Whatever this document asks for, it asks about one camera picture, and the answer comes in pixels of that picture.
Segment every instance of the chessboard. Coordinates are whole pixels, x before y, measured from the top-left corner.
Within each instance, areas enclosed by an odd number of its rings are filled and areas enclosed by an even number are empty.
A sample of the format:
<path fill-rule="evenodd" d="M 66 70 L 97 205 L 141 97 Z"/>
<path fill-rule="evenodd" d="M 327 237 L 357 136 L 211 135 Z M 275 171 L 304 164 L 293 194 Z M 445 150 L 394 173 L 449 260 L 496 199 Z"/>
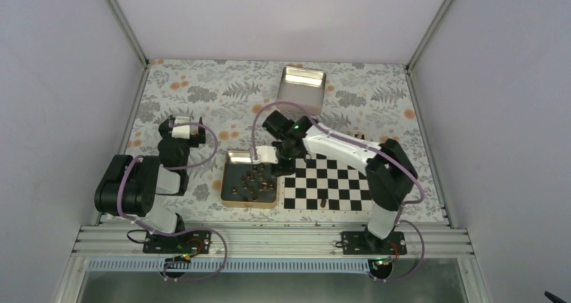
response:
<path fill-rule="evenodd" d="M 367 178 L 355 168 L 322 155 L 296 159 L 296 173 L 283 180 L 283 208 L 373 210 Z"/>

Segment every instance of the orange dot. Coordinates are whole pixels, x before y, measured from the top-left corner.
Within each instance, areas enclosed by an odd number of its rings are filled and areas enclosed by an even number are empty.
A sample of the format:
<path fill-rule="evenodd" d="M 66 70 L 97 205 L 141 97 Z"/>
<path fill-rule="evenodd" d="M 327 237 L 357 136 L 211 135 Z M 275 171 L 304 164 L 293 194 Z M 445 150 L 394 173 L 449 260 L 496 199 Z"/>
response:
<path fill-rule="evenodd" d="M 228 140 L 229 137 L 230 137 L 230 134 L 226 130 L 220 131 L 220 133 L 218 134 L 218 139 L 220 139 L 220 140 Z"/>
<path fill-rule="evenodd" d="M 252 107 L 252 112 L 253 112 L 254 114 L 258 114 L 258 112 L 260 112 L 260 110 L 262 110 L 263 107 L 264 107 L 264 106 L 262 106 L 261 104 L 255 104 L 255 105 Z"/>
<path fill-rule="evenodd" d="M 413 110 L 407 109 L 407 110 L 405 110 L 405 116 L 409 119 L 414 119 L 414 117 L 416 116 L 416 113 L 414 113 Z"/>
<path fill-rule="evenodd" d="M 222 180 L 215 180 L 212 182 L 212 189 L 217 191 L 222 190 Z"/>

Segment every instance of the robotic arm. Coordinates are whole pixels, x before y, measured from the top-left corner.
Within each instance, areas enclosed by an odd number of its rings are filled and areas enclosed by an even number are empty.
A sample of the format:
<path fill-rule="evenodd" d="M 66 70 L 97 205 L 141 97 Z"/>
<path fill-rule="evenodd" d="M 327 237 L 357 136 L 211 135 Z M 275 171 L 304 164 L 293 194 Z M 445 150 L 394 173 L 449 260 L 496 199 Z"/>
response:
<path fill-rule="evenodd" d="M 260 146 L 256 149 L 262 161 L 271 163 L 272 173 L 276 176 L 289 175 L 295 172 L 295 159 L 305 158 L 307 153 L 322 154 L 346 163 L 367 176 L 369 189 L 373 200 L 371 220 L 365 230 L 365 237 L 369 247 L 385 247 L 383 242 L 394 230 L 394 222 L 399 208 L 413 182 L 396 166 L 372 150 L 378 149 L 405 167 L 415 178 L 417 172 L 403 151 L 402 147 L 393 139 L 385 143 L 364 141 L 348 135 L 335 133 L 332 137 L 324 133 L 330 129 L 321 125 L 322 129 L 314 126 L 306 116 L 297 122 L 287 119 L 278 111 L 272 112 L 262 124 L 274 138 L 272 146 L 275 148 L 275 157 L 264 156 L 266 151 Z"/>

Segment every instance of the black square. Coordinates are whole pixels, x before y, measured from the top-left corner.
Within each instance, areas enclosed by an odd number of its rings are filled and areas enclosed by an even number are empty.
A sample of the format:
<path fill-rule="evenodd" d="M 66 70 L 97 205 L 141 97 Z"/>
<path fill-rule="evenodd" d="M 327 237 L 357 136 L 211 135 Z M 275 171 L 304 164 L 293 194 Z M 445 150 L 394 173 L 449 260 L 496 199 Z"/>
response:
<path fill-rule="evenodd" d="M 339 210 L 339 200 L 327 200 L 330 210 Z"/>
<path fill-rule="evenodd" d="M 334 180 L 332 178 L 327 179 L 327 186 L 329 189 L 338 189 L 339 188 L 339 181 Z"/>
<path fill-rule="evenodd" d="M 361 201 L 351 201 L 351 211 L 363 211 L 363 207 L 361 206 Z"/>
<path fill-rule="evenodd" d="M 296 178 L 295 177 L 286 177 L 283 181 L 285 187 L 296 187 Z"/>
<path fill-rule="evenodd" d="M 348 170 L 337 170 L 337 178 L 340 180 L 347 180 L 349 178 Z"/>
<path fill-rule="evenodd" d="M 305 167 L 317 168 L 317 161 L 316 160 L 305 160 Z"/>
<path fill-rule="evenodd" d="M 327 170 L 324 168 L 317 168 L 317 178 L 327 178 Z"/>
<path fill-rule="evenodd" d="M 327 160 L 327 168 L 330 170 L 337 169 L 337 160 Z"/>
<path fill-rule="evenodd" d="M 296 189 L 296 199 L 305 199 L 305 198 L 307 198 L 307 190 Z"/>
<path fill-rule="evenodd" d="M 305 168 L 296 168 L 296 177 L 305 177 Z"/>
<path fill-rule="evenodd" d="M 361 200 L 371 200 L 371 191 L 361 190 Z"/>
<path fill-rule="evenodd" d="M 283 208 L 284 209 L 295 209 L 296 208 L 296 200 L 295 199 L 283 199 Z"/>
<path fill-rule="evenodd" d="M 326 199 L 329 196 L 329 191 L 325 189 L 317 190 L 317 199 Z"/>
<path fill-rule="evenodd" d="M 307 200 L 306 205 L 307 205 L 308 210 L 317 210 L 317 200 L 316 199 Z"/>
<path fill-rule="evenodd" d="M 349 190 L 358 190 L 361 186 L 358 180 L 349 180 Z"/>
<path fill-rule="evenodd" d="M 306 189 L 317 189 L 317 178 L 307 178 L 305 183 Z"/>
<path fill-rule="evenodd" d="M 348 200 L 349 197 L 349 190 L 339 190 L 339 200 Z"/>

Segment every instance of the black mounting plate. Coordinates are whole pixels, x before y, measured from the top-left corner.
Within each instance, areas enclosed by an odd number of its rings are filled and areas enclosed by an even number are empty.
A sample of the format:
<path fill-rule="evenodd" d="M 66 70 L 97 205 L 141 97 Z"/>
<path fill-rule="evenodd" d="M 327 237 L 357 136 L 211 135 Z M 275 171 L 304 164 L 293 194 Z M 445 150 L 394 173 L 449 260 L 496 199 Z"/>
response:
<path fill-rule="evenodd" d="M 207 254 L 210 248 L 210 242 L 212 241 L 212 234 L 210 231 L 193 231 L 189 232 L 188 234 L 183 234 L 182 236 L 178 237 L 166 237 L 166 236 L 159 236 L 156 234 L 150 234 L 147 232 L 146 239 L 149 241 L 145 241 L 143 245 L 143 253 L 145 254 L 182 254 L 185 251 L 188 251 L 189 248 L 179 248 L 177 244 L 194 244 L 191 242 L 192 239 L 199 239 L 202 243 L 202 249 L 200 254 Z"/>
<path fill-rule="evenodd" d="M 391 242 L 397 245 L 399 249 L 399 255 L 406 255 L 407 245 L 401 244 L 401 241 L 405 239 L 405 235 L 402 232 L 394 231 L 389 234 L 389 236 L 383 240 L 390 244 Z M 341 244 L 343 248 L 343 255 L 394 255 L 395 249 L 392 246 L 384 246 L 378 252 L 373 252 L 370 250 L 369 246 L 365 242 L 365 232 L 363 231 L 344 231 L 341 233 Z"/>

